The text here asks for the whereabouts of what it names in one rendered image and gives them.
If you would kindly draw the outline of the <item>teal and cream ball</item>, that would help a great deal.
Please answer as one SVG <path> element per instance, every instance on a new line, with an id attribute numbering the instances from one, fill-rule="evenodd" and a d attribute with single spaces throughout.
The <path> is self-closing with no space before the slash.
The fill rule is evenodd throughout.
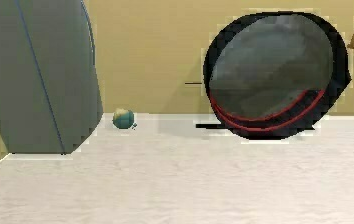
<path id="1" fill-rule="evenodd" d="M 122 108 L 118 108 L 114 112 L 112 123 L 118 129 L 134 129 L 137 126 L 134 113 Z"/>

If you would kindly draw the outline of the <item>black round pan red rim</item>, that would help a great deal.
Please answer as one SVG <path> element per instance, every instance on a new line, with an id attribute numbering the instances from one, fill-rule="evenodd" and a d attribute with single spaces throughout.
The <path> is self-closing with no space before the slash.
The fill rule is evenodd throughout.
<path id="1" fill-rule="evenodd" d="M 311 130 L 351 82 L 345 43 L 333 25 L 308 12 L 242 16 L 211 42 L 203 84 L 217 124 L 250 140 Z"/>

